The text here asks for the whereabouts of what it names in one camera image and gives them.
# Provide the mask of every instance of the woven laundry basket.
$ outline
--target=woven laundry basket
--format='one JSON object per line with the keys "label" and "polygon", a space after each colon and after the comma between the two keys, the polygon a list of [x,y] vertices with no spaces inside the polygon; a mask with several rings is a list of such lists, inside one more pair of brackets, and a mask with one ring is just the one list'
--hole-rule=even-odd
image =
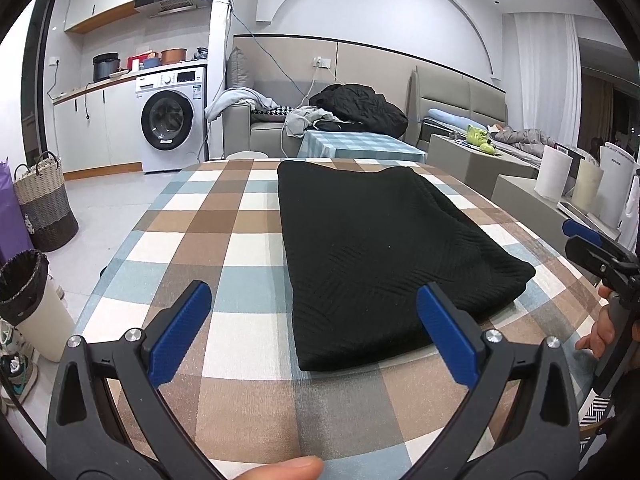
{"label": "woven laundry basket", "polygon": [[45,253],[65,245],[78,232],[78,221],[66,196],[60,159],[44,152],[20,178],[14,172],[14,191],[25,216],[31,241]]}

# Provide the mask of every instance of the range hood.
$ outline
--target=range hood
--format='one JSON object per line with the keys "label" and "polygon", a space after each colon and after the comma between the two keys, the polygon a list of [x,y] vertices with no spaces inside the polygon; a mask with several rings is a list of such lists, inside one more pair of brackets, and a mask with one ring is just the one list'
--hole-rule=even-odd
{"label": "range hood", "polygon": [[210,0],[136,0],[134,2],[136,11],[148,18],[199,9],[209,5]]}

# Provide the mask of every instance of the blue pillow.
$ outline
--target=blue pillow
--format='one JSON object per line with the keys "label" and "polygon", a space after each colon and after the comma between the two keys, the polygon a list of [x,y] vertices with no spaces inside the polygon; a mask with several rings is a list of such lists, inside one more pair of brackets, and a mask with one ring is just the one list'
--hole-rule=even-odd
{"label": "blue pillow", "polygon": [[469,125],[480,128],[481,130],[487,130],[486,126],[482,126],[482,124],[476,123],[471,119],[448,114],[446,112],[443,112],[442,110],[438,110],[437,108],[432,108],[431,110],[429,110],[429,117],[432,117],[433,119],[436,119],[437,121],[441,121],[443,123],[451,124],[452,126],[456,126],[457,128],[461,128],[462,130],[466,130]]}

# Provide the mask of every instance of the human hand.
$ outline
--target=human hand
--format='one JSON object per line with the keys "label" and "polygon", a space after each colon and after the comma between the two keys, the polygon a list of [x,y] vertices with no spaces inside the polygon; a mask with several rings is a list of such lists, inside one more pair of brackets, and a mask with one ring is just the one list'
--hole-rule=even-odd
{"label": "human hand", "polygon": [[303,456],[251,469],[236,480],[318,480],[323,468],[317,456]]}
{"label": "human hand", "polygon": [[[604,285],[601,285],[598,289],[598,294],[605,300],[609,299],[612,290]],[[636,322],[632,329],[632,336],[635,341],[640,342],[640,321]],[[598,314],[598,320],[591,327],[591,333],[589,335],[580,338],[575,344],[576,350],[590,349],[593,352],[594,357],[601,358],[607,345],[613,343],[616,337],[616,331],[613,327],[613,323],[609,319],[609,308],[603,306]],[[640,352],[632,359],[632,368],[640,367]]]}

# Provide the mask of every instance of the beige curtain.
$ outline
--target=beige curtain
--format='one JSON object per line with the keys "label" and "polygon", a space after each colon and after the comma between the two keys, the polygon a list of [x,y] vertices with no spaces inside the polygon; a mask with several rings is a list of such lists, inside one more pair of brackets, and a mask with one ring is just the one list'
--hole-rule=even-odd
{"label": "beige curtain", "polygon": [[578,148],[589,151],[591,139],[609,140],[613,127],[613,84],[582,74],[582,115]]}

